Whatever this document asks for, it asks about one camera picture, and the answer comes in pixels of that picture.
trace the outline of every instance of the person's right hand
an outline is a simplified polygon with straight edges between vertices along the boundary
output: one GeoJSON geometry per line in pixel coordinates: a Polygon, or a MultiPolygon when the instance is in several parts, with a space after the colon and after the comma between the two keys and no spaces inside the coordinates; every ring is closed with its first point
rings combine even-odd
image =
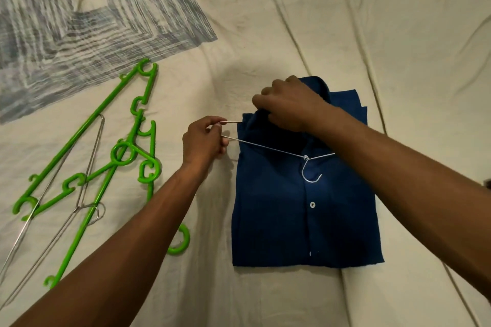
{"type": "Polygon", "coordinates": [[[257,109],[270,112],[271,123],[289,131],[309,133],[322,119],[326,107],[331,106],[296,76],[274,80],[271,87],[254,95],[252,103],[257,109]]]}

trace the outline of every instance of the folded shirt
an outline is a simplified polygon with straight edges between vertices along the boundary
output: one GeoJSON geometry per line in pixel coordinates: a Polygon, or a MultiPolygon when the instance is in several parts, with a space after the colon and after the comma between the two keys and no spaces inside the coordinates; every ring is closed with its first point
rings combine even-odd
{"type": "MultiPolygon", "coordinates": [[[[321,97],[367,124],[356,90],[329,92],[319,77],[300,78],[321,97]]],[[[332,152],[317,138],[280,129],[267,112],[242,115],[238,138],[298,155],[332,152]]],[[[232,214],[234,266],[347,268],[383,262],[375,195],[336,155],[310,160],[240,143],[232,214]]]]}

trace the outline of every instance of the navy blue dress shirt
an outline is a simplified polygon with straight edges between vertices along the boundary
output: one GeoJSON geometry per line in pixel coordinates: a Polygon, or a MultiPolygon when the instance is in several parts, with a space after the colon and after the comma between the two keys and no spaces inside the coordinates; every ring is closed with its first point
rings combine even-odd
{"type": "MultiPolygon", "coordinates": [[[[319,77],[301,78],[332,105],[367,124],[356,90],[329,92],[319,77]]],[[[239,139],[298,155],[332,152],[304,133],[280,129],[267,112],[242,115],[239,139]]],[[[310,160],[240,143],[232,214],[234,266],[347,268],[383,262],[375,195],[336,155],[310,160]]]]}

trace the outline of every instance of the metal wire hanger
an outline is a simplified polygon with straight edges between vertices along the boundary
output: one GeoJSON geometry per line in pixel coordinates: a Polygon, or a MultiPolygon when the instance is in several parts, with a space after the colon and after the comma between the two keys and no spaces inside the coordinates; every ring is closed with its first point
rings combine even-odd
{"type": "MultiPolygon", "coordinates": [[[[99,126],[99,131],[97,132],[97,137],[95,139],[94,148],[92,149],[92,154],[90,155],[89,164],[87,166],[87,171],[85,172],[85,175],[86,176],[88,176],[91,173],[92,167],[94,166],[95,154],[97,152],[97,148],[99,146],[99,142],[101,141],[102,129],[104,127],[104,122],[105,122],[104,116],[102,114],[99,114],[98,116],[101,118],[101,125],[99,126]]],[[[80,210],[82,210],[84,208],[95,207],[95,209],[97,211],[97,217],[89,225],[95,224],[97,221],[99,221],[102,218],[100,216],[100,213],[99,213],[99,208],[96,207],[96,206],[94,206],[94,204],[87,204],[87,205],[84,205],[83,204],[83,201],[85,199],[85,193],[87,191],[87,186],[88,186],[88,183],[85,182],[83,184],[83,186],[81,187],[80,191],[79,191],[79,196],[77,198],[77,202],[75,203],[75,209],[70,213],[70,215],[68,216],[68,218],[65,220],[65,222],[61,226],[61,228],[57,231],[57,233],[54,235],[54,237],[48,243],[48,245],[43,250],[43,252],[41,253],[41,255],[33,263],[33,265],[31,266],[31,268],[28,270],[28,272],[26,273],[26,275],[24,275],[24,277],[21,279],[21,281],[19,282],[19,284],[14,288],[14,290],[12,291],[12,293],[7,297],[7,299],[3,302],[3,304],[0,305],[0,310],[2,310],[4,306],[8,305],[15,298],[16,294],[21,289],[21,287],[23,287],[23,285],[27,282],[27,280],[30,278],[30,276],[37,269],[38,265],[40,264],[40,262],[45,257],[45,254],[53,247],[53,245],[55,244],[55,242],[61,237],[61,235],[63,234],[63,232],[65,231],[65,229],[72,222],[72,219],[75,217],[75,215],[80,210]]]]}
{"type": "MultiPolygon", "coordinates": [[[[237,122],[237,121],[228,121],[228,120],[227,120],[227,121],[225,121],[225,120],[224,120],[224,121],[220,121],[220,122],[218,122],[218,123],[220,123],[220,124],[224,123],[224,124],[225,124],[225,123],[242,123],[242,122],[237,122]]],[[[331,155],[335,155],[335,154],[336,154],[336,153],[329,153],[329,154],[319,155],[319,156],[317,156],[317,157],[311,157],[311,158],[310,158],[308,155],[299,155],[299,154],[294,154],[294,153],[290,153],[290,152],[288,152],[288,151],[283,151],[283,150],[274,149],[274,148],[269,147],[269,146],[264,146],[264,145],[260,145],[260,144],[251,143],[251,142],[249,142],[249,141],[244,141],[244,140],[242,140],[242,139],[233,138],[233,137],[230,137],[230,136],[224,136],[224,135],[222,135],[222,137],[224,137],[224,138],[228,138],[228,139],[232,139],[232,140],[234,140],[234,141],[240,141],[240,142],[242,142],[242,143],[246,143],[246,144],[251,144],[251,145],[254,145],[254,146],[263,147],[263,148],[265,148],[265,149],[269,149],[269,150],[273,150],[273,151],[279,151],[280,153],[289,154],[289,155],[293,155],[293,156],[295,156],[295,157],[299,157],[299,158],[304,159],[305,163],[304,163],[304,166],[302,167],[302,177],[304,178],[304,180],[305,180],[306,182],[310,182],[311,184],[313,184],[313,183],[315,183],[315,182],[319,181],[319,179],[322,177],[322,173],[319,175],[319,177],[317,177],[317,179],[316,179],[316,180],[314,180],[314,181],[308,180],[308,179],[305,177],[305,175],[304,175],[304,170],[305,170],[305,166],[307,165],[307,162],[308,162],[309,160],[318,159],[318,158],[323,158],[323,157],[328,157],[328,156],[331,156],[331,155]]]]}

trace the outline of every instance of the hanger hook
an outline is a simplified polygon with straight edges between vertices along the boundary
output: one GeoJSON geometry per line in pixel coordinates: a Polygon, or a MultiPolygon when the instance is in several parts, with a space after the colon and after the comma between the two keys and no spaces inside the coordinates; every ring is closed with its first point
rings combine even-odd
{"type": "Polygon", "coordinates": [[[319,177],[317,177],[317,180],[315,180],[315,181],[307,180],[307,178],[304,175],[304,169],[305,169],[305,166],[307,165],[307,162],[310,160],[310,158],[307,155],[304,155],[304,160],[305,160],[305,164],[304,164],[304,167],[302,168],[302,177],[304,178],[304,180],[307,182],[310,182],[311,184],[319,181],[319,179],[322,177],[322,173],[319,175],[319,177]]]}

